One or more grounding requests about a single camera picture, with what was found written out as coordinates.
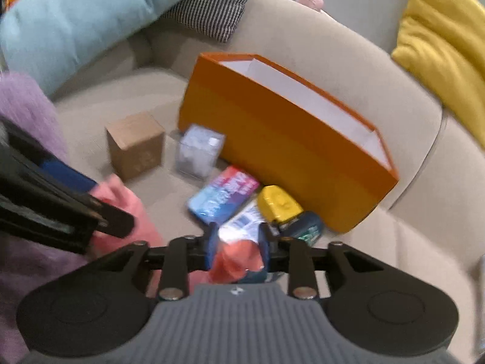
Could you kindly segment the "white printed packet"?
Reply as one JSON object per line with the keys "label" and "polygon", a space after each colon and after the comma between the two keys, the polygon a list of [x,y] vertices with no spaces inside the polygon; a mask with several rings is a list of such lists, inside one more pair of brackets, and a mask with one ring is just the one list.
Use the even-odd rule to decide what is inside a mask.
{"label": "white printed packet", "polygon": [[219,228],[219,239],[227,244],[236,241],[259,242],[259,226],[266,220],[262,216],[256,199],[252,199],[241,211]]}

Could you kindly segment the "orange cardboard box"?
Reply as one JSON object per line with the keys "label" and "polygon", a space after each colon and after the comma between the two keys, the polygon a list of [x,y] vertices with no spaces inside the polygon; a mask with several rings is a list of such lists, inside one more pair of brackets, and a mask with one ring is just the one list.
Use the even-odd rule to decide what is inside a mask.
{"label": "orange cardboard box", "polygon": [[313,83],[257,54],[202,53],[178,115],[224,135],[223,160],[284,188],[336,233],[363,221],[399,174],[379,130]]}

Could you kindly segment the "brown cardboard cube box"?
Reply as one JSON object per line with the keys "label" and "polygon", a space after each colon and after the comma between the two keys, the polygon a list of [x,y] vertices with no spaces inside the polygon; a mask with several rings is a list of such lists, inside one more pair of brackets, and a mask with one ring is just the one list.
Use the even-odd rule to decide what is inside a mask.
{"label": "brown cardboard cube box", "polygon": [[105,129],[111,165],[124,182],[162,165],[165,130],[150,113],[124,117]]}

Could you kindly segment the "blue purple card box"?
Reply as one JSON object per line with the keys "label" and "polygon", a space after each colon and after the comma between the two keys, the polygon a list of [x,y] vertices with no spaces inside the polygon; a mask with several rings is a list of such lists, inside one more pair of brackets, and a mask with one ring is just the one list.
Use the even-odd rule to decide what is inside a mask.
{"label": "blue purple card box", "polygon": [[229,166],[187,202],[188,210],[203,224],[222,225],[259,188],[253,176]]}

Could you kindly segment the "yellow round tape measure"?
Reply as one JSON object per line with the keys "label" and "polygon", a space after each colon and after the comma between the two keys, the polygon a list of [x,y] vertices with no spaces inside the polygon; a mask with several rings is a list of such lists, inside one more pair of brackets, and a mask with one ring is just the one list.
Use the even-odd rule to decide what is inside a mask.
{"label": "yellow round tape measure", "polygon": [[270,224],[283,224],[303,213],[301,205],[276,185],[262,188],[256,203],[261,215]]}

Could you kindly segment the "purple fuzzy sleeve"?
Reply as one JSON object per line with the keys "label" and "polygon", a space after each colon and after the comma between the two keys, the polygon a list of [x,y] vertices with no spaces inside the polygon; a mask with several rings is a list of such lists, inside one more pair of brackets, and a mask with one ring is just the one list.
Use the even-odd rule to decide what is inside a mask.
{"label": "purple fuzzy sleeve", "polygon": [[[20,73],[1,74],[1,115],[32,135],[60,160],[67,146],[53,103],[35,80]],[[1,360],[16,363],[28,349],[16,326],[24,296],[86,263],[82,255],[1,234]]]}

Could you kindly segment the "beige fabric sofa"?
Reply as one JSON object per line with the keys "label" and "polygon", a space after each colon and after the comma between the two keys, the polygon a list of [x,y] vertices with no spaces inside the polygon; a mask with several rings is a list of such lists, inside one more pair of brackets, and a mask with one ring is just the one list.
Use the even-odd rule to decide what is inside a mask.
{"label": "beige fabric sofa", "polygon": [[202,52],[257,53],[331,93],[378,127],[400,180],[342,240],[449,294],[460,313],[450,351],[478,358],[484,253],[484,153],[440,103],[349,28],[292,0],[249,0],[220,44],[162,18],[106,52],[54,96],[73,168],[111,172],[106,126],[147,111],[167,133],[164,164],[131,182],[165,240],[198,234],[186,203],[197,184],[174,170],[178,108]]}

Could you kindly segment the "light blue cushion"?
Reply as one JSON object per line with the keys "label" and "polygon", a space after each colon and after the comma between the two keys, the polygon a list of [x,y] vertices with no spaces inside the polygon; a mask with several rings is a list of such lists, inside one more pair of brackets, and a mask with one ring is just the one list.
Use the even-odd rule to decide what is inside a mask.
{"label": "light blue cushion", "polygon": [[7,70],[52,95],[81,67],[181,0],[19,0],[1,18]]}

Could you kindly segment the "houndstooth black white cushion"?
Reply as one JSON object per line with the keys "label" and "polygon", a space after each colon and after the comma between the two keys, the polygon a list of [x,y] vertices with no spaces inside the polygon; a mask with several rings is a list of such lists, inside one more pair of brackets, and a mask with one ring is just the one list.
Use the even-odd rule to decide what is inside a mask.
{"label": "houndstooth black white cushion", "polygon": [[226,43],[237,29],[247,1],[182,0],[170,8],[164,17],[220,43]]}

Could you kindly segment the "pink round object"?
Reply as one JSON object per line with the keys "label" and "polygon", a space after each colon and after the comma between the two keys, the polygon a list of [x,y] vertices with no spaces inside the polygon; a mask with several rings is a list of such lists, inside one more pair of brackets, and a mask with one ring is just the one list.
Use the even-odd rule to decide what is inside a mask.
{"label": "pink round object", "polygon": [[322,11],[325,5],[324,0],[296,0],[296,2],[317,12]]}

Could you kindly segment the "yellow cushion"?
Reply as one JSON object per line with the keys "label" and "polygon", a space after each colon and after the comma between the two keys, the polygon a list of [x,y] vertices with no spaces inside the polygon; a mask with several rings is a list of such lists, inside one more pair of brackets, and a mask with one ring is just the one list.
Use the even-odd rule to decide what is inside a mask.
{"label": "yellow cushion", "polygon": [[409,0],[391,58],[484,144],[484,6]]}

